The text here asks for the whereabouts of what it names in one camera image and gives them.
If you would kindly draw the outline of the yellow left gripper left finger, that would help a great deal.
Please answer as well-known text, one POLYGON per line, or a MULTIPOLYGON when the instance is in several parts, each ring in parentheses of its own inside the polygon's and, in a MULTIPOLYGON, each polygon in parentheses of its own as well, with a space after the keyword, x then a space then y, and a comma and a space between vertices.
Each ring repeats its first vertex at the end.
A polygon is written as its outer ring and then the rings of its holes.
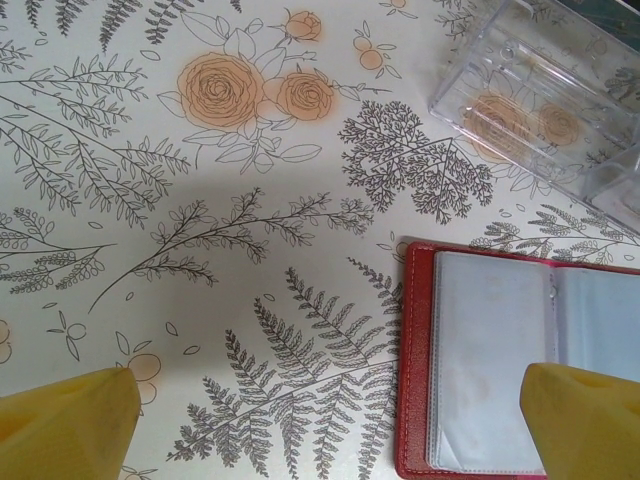
POLYGON ((3 479, 116 479, 140 412, 132 371, 113 367, 1 399, 3 479))

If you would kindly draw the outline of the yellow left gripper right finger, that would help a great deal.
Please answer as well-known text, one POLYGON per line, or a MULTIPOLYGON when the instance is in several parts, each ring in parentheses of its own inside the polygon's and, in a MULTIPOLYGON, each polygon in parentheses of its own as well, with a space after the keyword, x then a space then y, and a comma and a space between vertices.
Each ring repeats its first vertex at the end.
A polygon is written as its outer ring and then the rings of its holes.
POLYGON ((639 477, 637 382, 534 363, 520 408, 549 479, 639 477))

